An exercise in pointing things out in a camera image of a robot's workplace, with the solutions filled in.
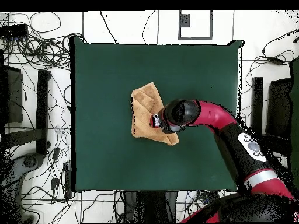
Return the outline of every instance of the green table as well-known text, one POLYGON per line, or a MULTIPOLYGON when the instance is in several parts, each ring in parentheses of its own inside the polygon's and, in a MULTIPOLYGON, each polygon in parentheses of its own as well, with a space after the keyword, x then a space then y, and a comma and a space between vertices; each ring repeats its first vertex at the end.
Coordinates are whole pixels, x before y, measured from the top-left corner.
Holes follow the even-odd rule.
POLYGON ((154 82, 164 104, 198 99, 233 113, 238 50, 230 45, 75 43, 75 188, 80 190, 235 190, 206 127, 168 146, 131 134, 131 92, 154 82))

